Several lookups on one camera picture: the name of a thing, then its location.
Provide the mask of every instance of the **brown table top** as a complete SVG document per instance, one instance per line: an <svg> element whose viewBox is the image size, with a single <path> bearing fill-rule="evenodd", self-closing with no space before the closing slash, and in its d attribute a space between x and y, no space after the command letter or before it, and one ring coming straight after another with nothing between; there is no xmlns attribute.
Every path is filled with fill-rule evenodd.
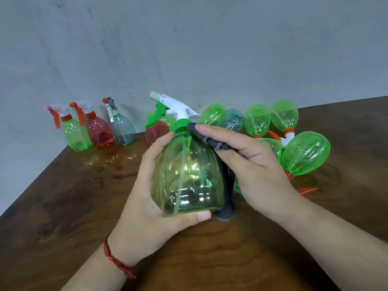
<svg viewBox="0 0 388 291"><path fill-rule="evenodd" d="M293 185L318 187L308 199L388 241L388 97L302 108L296 131L306 130L325 135L332 150ZM125 148L65 148L0 217L1 290L59 290L94 252L135 181L147 149L138 136ZM137 290L336 289L286 231L234 199L229 223L212 219L168 241Z"/></svg>

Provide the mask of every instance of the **forearm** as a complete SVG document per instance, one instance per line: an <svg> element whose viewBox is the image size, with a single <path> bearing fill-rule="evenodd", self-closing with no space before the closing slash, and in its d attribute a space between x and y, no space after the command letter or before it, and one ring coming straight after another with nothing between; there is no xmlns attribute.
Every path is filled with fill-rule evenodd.
<svg viewBox="0 0 388 291"><path fill-rule="evenodd" d="M273 220L341 290L387 290L388 244L300 197Z"/></svg>
<svg viewBox="0 0 388 291"><path fill-rule="evenodd" d="M118 291L125 279L124 273L105 257L100 245L61 291Z"/></svg>

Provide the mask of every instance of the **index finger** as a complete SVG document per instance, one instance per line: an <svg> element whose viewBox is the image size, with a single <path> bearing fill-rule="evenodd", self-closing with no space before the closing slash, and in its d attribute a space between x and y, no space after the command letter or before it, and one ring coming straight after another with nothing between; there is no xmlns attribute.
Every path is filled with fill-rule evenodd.
<svg viewBox="0 0 388 291"><path fill-rule="evenodd" d="M224 142L235 148L239 153L250 159L268 152L268 144L263 141L255 140L247 135L243 135L225 128L213 127L207 124L197 124L196 130L206 137L216 141Z"/></svg>
<svg viewBox="0 0 388 291"><path fill-rule="evenodd" d="M151 185L151 181L154 176L156 159L173 137L173 132L165 134L164 136L158 138L143 154L142 163L140 164L139 172L137 174L137 179L140 182L149 183Z"/></svg>

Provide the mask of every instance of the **red bracelet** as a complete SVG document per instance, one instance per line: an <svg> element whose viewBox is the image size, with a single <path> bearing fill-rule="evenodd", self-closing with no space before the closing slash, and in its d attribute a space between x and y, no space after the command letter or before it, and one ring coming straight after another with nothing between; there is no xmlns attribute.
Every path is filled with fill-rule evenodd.
<svg viewBox="0 0 388 291"><path fill-rule="evenodd" d="M110 235L110 233L104 239L104 252L105 252L105 256L108 257L108 259L111 262L113 262L114 265L118 269L122 270L127 278L129 278L129 279L136 279L136 277L132 274L132 272L135 269L135 267L127 267L121 261L119 261L118 259L116 259L115 257L112 256L111 250L109 249L109 246L108 246L108 237L109 237L109 235Z"/></svg>

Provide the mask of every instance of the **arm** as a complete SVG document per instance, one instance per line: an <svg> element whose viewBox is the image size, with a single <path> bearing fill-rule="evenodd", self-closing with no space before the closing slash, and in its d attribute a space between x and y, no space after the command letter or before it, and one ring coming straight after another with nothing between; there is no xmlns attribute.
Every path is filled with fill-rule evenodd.
<svg viewBox="0 0 388 291"><path fill-rule="evenodd" d="M173 133L160 137L143 155L137 179L120 219L108 238L112 255L126 266L133 266L161 248L173 235L211 218L210 211L199 211L165 218L151 198L156 159ZM106 258L103 245L61 289L62 291L118 291L126 277Z"/></svg>
<svg viewBox="0 0 388 291"><path fill-rule="evenodd" d="M245 200L288 231L339 288L388 290L388 244L299 195L264 141L206 125L196 129L235 148L217 153L235 172Z"/></svg>

